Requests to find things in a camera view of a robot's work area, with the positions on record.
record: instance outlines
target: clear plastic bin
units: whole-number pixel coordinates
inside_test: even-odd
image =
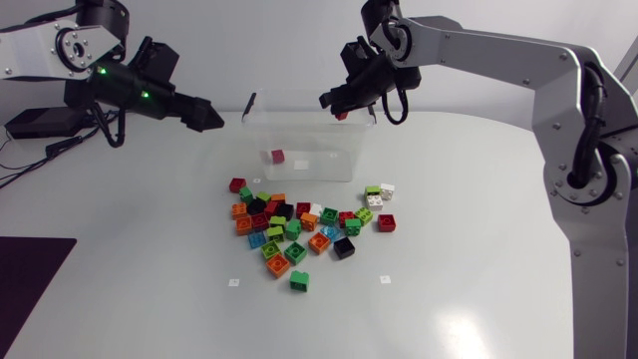
[[[252,133],[267,179],[352,180],[365,134],[376,125],[376,117],[371,109],[360,109],[337,121],[321,109],[321,94],[259,90],[250,97],[241,121]]]

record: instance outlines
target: white table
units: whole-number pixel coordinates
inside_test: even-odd
[[[240,114],[222,116],[204,134],[130,116],[122,148],[98,134],[0,190],[3,235],[78,238],[8,358],[572,357],[568,242],[532,133],[380,117],[352,182],[253,183],[263,174]],[[51,142],[15,142],[0,162],[38,160]],[[398,228],[368,225],[354,256],[310,252],[275,280],[234,234],[233,177],[340,210],[393,183],[383,212]],[[292,269],[310,273],[308,293],[291,292]]]

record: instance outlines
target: lego brick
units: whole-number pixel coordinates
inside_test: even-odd
[[[368,209],[371,211],[379,211],[383,209],[383,200],[380,195],[368,195]]]
[[[370,212],[369,209],[365,208],[365,207],[361,207],[359,208],[359,210],[357,210],[355,212],[355,216],[359,219],[361,219],[361,226],[364,226],[368,223],[370,223],[370,221],[372,220],[372,213]]]
[[[266,209],[263,211],[266,214],[266,218],[270,219],[273,215],[277,214],[277,207],[279,206],[279,202],[270,201],[266,205]]]
[[[341,230],[332,225],[326,225],[319,230],[321,234],[325,235],[331,242],[335,242],[341,236]]]
[[[286,217],[273,215],[270,217],[270,227],[280,226],[282,230],[286,230]]]
[[[337,240],[334,243],[333,248],[335,248],[335,252],[339,259],[347,258],[355,253],[355,246],[348,237]]]
[[[297,219],[301,219],[301,214],[310,211],[310,202],[297,202]]]
[[[276,201],[283,204],[286,202],[286,193],[273,194],[270,197],[270,201]]]
[[[248,187],[242,187],[239,190],[239,197],[241,198],[241,201],[246,204],[250,204],[253,200],[252,192],[250,191],[250,188]]]
[[[361,232],[361,219],[346,219],[346,235],[359,235]]]
[[[351,211],[339,212],[339,226],[342,228],[346,227],[346,219],[354,219],[355,213]]]
[[[339,220],[339,212],[337,209],[332,208],[324,208],[321,212],[321,217],[319,221],[321,224],[333,225]]]
[[[381,193],[381,188],[378,185],[368,185],[366,186],[366,196],[368,195],[378,195]]]
[[[266,214],[259,213],[254,215],[252,218],[252,227],[255,230],[266,230],[268,229],[269,223],[266,218]]]
[[[395,231],[397,228],[395,217],[391,214],[379,214],[377,224],[379,225],[379,231],[383,232]]]
[[[261,246],[261,252],[263,253],[264,258],[270,259],[277,253],[281,253],[281,250],[279,249],[277,242],[269,241]]]
[[[281,243],[283,241],[283,228],[278,225],[270,227],[266,229],[266,235],[268,236],[268,241]]]
[[[257,248],[264,244],[266,244],[266,236],[263,232],[256,232],[248,234],[248,243],[250,244],[250,248]]]
[[[297,265],[301,262],[301,260],[303,260],[303,258],[306,257],[308,251],[306,250],[306,248],[303,247],[303,245],[297,242],[292,242],[292,244],[288,245],[283,253],[292,264]]]
[[[290,240],[297,240],[297,238],[299,238],[300,233],[301,233],[301,221],[299,219],[292,219],[288,223],[288,227],[286,228],[286,238]]]
[[[239,219],[248,216],[248,206],[246,203],[238,203],[232,205],[232,219]]]
[[[279,278],[286,272],[286,270],[288,270],[288,268],[290,268],[290,262],[288,259],[284,258],[281,253],[277,253],[272,258],[268,259],[266,266],[272,275]]]
[[[310,213],[301,214],[301,227],[308,230],[313,231],[317,226],[317,216]]]
[[[272,162],[276,165],[283,164],[286,161],[286,158],[283,156],[282,150],[271,151],[272,153]]]
[[[235,221],[235,230],[237,235],[247,235],[252,231],[252,220],[250,217],[240,218]]]
[[[391,184],[381,183],[381,198],[383,200],[390,200],[395,193],[395,187]]]
[[[239,193],[239,190],[246,187],[246,179],[232,179],[228,188],[233,193]]]
[[[286,217],[286,220],[292,219],[292,214],[295,211],[295,207],[292,204],[281,203],[277,207],[277,215]]]
[[[258,194],[257,194],[257,198],[259,198],[259,199],[261,199],[261,200],[265,201],[266,203],[269,203],[269,202],[270,202],[270,194],[268,194],[268,193],[266,193],[266,192],[264,192],[264,191],[262,191],[262,192],[258,193]]]
[[[263,211],[266,209],[266,202],[256,198],[254,199],[249,205],[248,205],[248,214],[250,215],[256,215],[259,213],[263,213]]]
[[[309,283],[310,274],[306,272],[293,270],[290,274],[290,289],[307,292]]]
[[[310,204],[310,210],[308,210],[308,213],[312,215],[316,215],[317,217],[320,217],[322,211],[323,211],[323,206],[321,206],[321,204],[312,203]]]
[[[328,249],[328,246],[330,245],[330,239],[328,239],[322,233],[317,232],[310,238],[308,244],[310,245],[310,248],[312,248],[312,250],[314,250],[317,254],[321,254],[324,250]]]

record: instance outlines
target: small white label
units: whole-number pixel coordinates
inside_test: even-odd
[[[295,161],[295,169],[297,171],[307,171],[310,168],[310,164],[307,161],[297,160]]]

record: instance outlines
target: green lego brick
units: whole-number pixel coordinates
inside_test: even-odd
[[[290,289],[307,292],[309,283],[310,274],[308,273],[293,270],[290,274]]]
[[[297,242],[292,242],[292,244],[290,244],[283,253],[286,255],[286,258],[290,260],[290,262],[292,262],[294,265],[297,265],[303,258],[306,257],[306,254],[308,254],[308,250],[304,248],[303,245]]]
[[[281,243],[283,241],[283,228],[279,225],[266,229],[266,235],[268,241],[275,241]]]
[[[275,254],[281,253],[281,250],[279,249],[277,242],[269,241],[261,246],[261,252],[263,253],[264,258],[268,260],[271,257],[275,256]]]
[[[286,238],[290,240],[297,240],[297,238],[299,238],[300,233],[301,233],[301,221],[299,219],[292,219],[288,223],[288,228],[286,228]]]
[[[339,211],[332,208],[323,208],[319,222],[326,225],[334,225],[339,220]]]
[[[346,219],[346,235],[359,235],[361,232],[361,219]]]
[[[270,217],[270,227],[280,226],[281,230],[286,231],[286,217],[273,215]]]
[[[253,200],[252,192],[248,187],[242,187],[239,190],[239,197],[241,198],[241,201],[246,204],[250,204]]]
[[[362,226],[370,223],[370,221],[372,220],[372,217],[373,217],[373,215],[370,212],[370,210],[365,208],[365,207],[361,207],[359,210],[357,210],[355,212],[355,216],[357,216],[357,218],[361,219],[361,225]]]
[[[378,185],[368,185],[366,187],[366,197],[368,195],[378,195],[381,193],[381,187]]]
[[[260,192],[257,194],[257,198],[265,201],[266,203],[270,202],[270,194],[266,192]]]

